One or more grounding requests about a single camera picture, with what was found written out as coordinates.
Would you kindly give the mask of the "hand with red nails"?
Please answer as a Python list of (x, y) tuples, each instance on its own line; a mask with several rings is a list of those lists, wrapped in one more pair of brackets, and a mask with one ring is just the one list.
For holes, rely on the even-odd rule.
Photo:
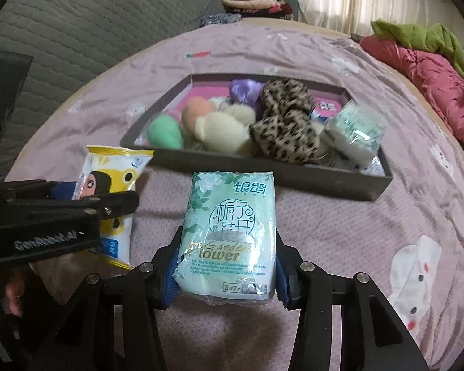
[(21, 268), (13, 270), (5, 286), (7, 306), (10, 313), (18, 318), (22, 317), (21, 298), (25, 292), (25, 282)]

